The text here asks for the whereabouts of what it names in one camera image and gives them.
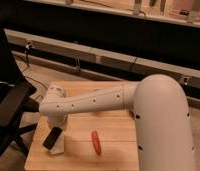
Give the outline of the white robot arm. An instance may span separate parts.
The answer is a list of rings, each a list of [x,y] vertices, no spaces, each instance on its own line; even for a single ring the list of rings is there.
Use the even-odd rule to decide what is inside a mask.
[[[123,109],[134,114],[140,171],[196,171],[187,98],[169,76],[154,74],[71,97],[51,85],[39,106],[55,127],[68,114]]]

